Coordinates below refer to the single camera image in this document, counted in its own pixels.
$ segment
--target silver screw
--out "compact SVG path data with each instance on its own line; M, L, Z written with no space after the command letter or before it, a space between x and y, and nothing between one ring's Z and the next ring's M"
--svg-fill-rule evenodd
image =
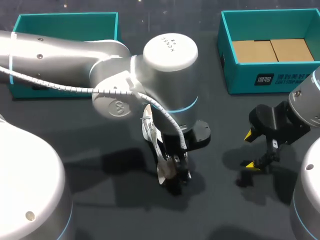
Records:
M26 213L25 213L25 217L26 217L26 219L28 219L29 221L34 221L35 220L35 214L32 212L32 211L27 211Z
M296 97L299 97L300 94L301 94L301 91L300 91L300 90L299 90L299 91L296 91L296 92L294 93L294 95L295 95Z

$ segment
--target sneaker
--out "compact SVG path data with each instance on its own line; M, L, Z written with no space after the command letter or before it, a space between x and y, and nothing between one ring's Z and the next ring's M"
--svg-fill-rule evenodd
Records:
M177 172L172 160L167 160L161 151L159 144L163 144L161 132L154 125L151 106L148 104L142 117L142 134L146 141L152 143L157 156L157 175L159 184L162 185L166 179L172 179Z

